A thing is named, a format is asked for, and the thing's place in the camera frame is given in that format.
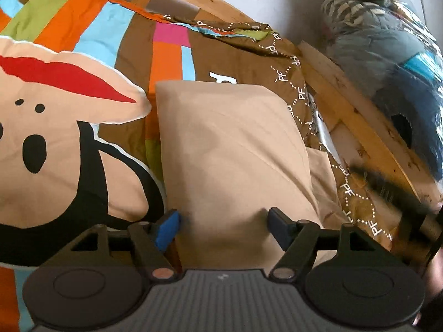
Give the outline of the colourful striped bed cover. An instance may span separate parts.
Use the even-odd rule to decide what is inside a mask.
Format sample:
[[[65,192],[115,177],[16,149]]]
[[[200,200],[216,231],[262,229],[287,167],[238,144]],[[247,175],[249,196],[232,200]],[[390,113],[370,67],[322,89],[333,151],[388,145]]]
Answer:
[[[1,0],[1,329],[28,331],[32,270],[93,225],[124,230],[168,206],[155,88],[259,85],[327,154],[345,217],[392,240],[369,194],[332,155],[299,53],[258,22],[156,15],[121,0]]]

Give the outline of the wooden bed frame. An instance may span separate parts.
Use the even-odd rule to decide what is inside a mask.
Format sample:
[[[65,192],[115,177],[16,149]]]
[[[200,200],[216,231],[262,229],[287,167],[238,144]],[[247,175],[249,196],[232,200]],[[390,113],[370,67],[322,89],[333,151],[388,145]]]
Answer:
[[[161,14],[192,20],[258,21],[298,45],[308,88],[345,162],[364,162],[410,187],[433,208],[442,194],[389,122],[323,51],[322,0],[126,0]]]

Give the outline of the bagged clothes pile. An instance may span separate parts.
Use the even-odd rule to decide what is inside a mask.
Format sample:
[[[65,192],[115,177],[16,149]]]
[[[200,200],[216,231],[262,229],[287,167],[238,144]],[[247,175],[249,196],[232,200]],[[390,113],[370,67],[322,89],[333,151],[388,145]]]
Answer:
[[[324,0],[327,55],[442,179],[442,53],[410,0]]]

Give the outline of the beige hooded sweatshirt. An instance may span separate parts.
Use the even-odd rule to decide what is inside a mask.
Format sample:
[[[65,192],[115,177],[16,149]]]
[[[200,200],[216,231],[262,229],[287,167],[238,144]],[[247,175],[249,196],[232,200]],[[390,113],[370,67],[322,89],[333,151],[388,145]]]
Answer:
[[[279,208],[338,229],[345,217],[327,154],[308,148],[286,103],[259,85],[167,81],[155,88],[169,208],[186,269],[270,271]]]

